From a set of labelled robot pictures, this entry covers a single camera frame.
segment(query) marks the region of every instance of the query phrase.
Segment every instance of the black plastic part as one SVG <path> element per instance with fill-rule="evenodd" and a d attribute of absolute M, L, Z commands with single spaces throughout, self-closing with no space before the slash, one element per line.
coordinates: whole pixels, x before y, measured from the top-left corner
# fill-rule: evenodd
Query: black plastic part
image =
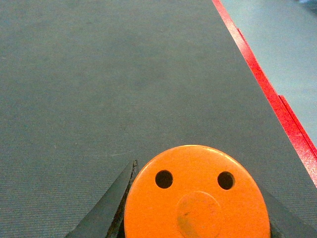
<path fill-rule="evenodd" d="M 138 173 L 137 161 L 131 161 L 93 209 L 65 238 L 116 238 L 123 226 L 126 198 Z"/>
<path fill-rule="evenodd" d="M 125 238 L 124 220 L 121 222 L 121 226 L 119 228 L 119 232 L 118 232 L 117 238 Z"/>
<path fill-rule="evenodd" d="M 266 189 L 259 186 L 266 203 L 271 238 L 317 238 L 317 231 L 290 212 Z"/>

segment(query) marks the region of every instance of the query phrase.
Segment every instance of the gray textured surface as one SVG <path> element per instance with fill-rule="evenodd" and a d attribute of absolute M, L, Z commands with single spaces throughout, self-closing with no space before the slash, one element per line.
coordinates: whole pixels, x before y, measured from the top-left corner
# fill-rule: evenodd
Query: gray textured surface
<path fill-rule="evenodd" d="M 317 227 L 317 191 L 209 0 L 0 2 L 0 237 L 61 237 L 128 160 L 204 144 Z"/>

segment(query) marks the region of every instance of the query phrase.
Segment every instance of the red metal rail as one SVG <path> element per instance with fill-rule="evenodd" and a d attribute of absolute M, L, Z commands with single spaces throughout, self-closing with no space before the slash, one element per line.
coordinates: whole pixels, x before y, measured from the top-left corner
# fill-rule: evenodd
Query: red metal rail
<path fill-rule="evenodd" d="M 297 119 L 295 113 L 283 96 L 279 96 L 270 81 L 262 71 L 250 46 L 241 31 L 234 25 L 228 12 L 220 0 L 212 0 L 224 24 L 240 49 L 244 59 L 257 79 L 270 105 L 282 124 L 286 134 L 292 142 L 298 156 L 302 160 L 308 174 L 317 187 L 317 149 Z"/>

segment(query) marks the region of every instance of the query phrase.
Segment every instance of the orange disc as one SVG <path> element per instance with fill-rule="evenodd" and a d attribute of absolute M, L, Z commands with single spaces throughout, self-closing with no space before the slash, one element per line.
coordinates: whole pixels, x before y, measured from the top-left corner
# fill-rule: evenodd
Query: orange disc
<path fill-rule="evenodd" d="M 125 206 L 127 238 L 269 238 L 262 194 L 237 161 L 185 145 L 157 155 L 134 180 Z"/>

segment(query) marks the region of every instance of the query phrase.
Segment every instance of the hole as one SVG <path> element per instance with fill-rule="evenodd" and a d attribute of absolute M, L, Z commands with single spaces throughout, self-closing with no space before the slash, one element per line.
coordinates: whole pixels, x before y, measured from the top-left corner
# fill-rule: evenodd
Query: hole
<path fill-rule="evenodd" d="M 234 186 L 234 176 L 229 172 L 222 172 L 218 176 L 218 184 L 225 190 L 229 190 Z"/>
<path fill-rule="evenodd" d="M 162 170 L 155 176 L 155 183 L 160 188 L 169 188 L 173 183 L 173 175 L 170 171 Z"/>

